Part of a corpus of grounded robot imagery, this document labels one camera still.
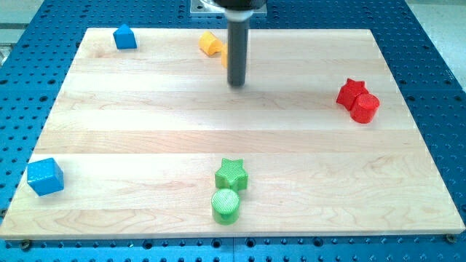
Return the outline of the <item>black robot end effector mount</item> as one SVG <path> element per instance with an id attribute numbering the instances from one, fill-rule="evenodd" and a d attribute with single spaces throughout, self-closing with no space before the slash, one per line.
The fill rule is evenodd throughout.
<path id="1" fill-rule="evenodd" d="M 248 19 L 257 10 L 266 5 L 267 0 L 214 0 L 224 8 L 228 19 Z"/>

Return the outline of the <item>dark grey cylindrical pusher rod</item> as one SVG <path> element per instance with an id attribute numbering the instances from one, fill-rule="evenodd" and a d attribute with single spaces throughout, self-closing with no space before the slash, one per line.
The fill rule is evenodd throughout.
<path id="1" fill-rule="evenodd" d="M 249 19 L 237 21 L 229 17 L 227 21 L 227 81 L 232 87 L 242 87 L 246 76 Z"/>

